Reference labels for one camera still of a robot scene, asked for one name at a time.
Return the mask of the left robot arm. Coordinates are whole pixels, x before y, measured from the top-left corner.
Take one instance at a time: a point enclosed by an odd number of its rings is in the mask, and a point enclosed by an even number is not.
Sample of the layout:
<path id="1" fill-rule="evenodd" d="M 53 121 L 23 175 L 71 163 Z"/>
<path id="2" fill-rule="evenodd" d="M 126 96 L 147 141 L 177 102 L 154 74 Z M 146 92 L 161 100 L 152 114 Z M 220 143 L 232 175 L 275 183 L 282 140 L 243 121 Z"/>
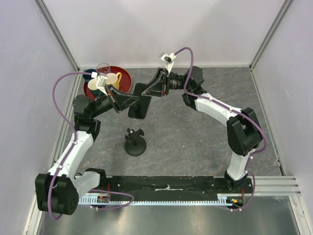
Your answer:
<path id="1" fill-rule="evenodd" d="M 107 86 L 107 94 L 92 100 L 81 94 L 74 98 L 74 129 L 64 152 L 46 174 L 35 179 L 37 206 L 50 214 L 72 215 L 79 200 L 91 190 L 103 192 L 107 188 L 103 169 L 88 168 L 76 177 L 76 170 L 87 150 L 94 144 L 100 132 L 101 122 L 96 117 L 114 109 L 121 112 L 139 101 L 139 97 Z"/>

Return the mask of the black smartphone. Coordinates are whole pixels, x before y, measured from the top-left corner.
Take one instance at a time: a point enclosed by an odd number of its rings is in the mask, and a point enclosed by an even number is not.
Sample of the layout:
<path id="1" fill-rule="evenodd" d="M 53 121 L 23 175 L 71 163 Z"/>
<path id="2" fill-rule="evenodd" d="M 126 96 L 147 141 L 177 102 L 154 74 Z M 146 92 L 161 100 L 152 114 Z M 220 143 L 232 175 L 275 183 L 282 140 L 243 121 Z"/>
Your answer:
<path id="1" fill-rule="evenodd" d="M 141 93 L 147 88 L 146 84 L 137 83 L 133 95 L 139 97 L 139 101 L 129 107 L 128 117 L 134 119 L 144 119 L 148 113 L 151 102 L 150 96 L 142 96 Z"/>

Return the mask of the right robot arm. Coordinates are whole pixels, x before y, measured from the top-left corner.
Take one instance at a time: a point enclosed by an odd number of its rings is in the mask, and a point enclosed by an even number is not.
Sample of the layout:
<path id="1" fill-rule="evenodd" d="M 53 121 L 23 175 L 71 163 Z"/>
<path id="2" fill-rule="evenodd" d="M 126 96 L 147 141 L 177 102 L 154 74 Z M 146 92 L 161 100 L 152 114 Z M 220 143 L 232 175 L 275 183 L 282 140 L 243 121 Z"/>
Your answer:
<path id="1" fill-rule="evenodd" d="M 234 193 L 241 188 L 248 175 L 247 166 L 251 157 L 257 153 L 260 143 L 267 140 L 253 109 L 239 109 L 217 100 L 202 88 L 203 82 L 202 69 L 196 66 L 184 75 L 159 68 L 140 94 L 163 97 L 170 90 L 183 90 L 182 98 L 186 106 L 209 115 L 226 127 L 232 157 L 224 174 L 224 187 Z"/>

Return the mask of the black phone stand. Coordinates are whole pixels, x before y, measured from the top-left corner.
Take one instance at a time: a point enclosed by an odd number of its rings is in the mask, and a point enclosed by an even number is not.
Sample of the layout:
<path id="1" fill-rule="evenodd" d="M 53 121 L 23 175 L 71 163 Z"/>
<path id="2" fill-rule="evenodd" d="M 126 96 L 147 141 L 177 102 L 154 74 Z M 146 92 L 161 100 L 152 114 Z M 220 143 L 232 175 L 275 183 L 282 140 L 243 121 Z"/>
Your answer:
<path id="1" fill-rule="evenodd" d="M 142 129 L 138 129 L 135 131 L 134 129 L 127 129 L 128 134 L 125 135 L 125 144 L 124 148 L 127 154 L 133 157 L 137 157 L 142 155 L 147 147 L 146 141 L 143 138 L 144 131 Z"/>

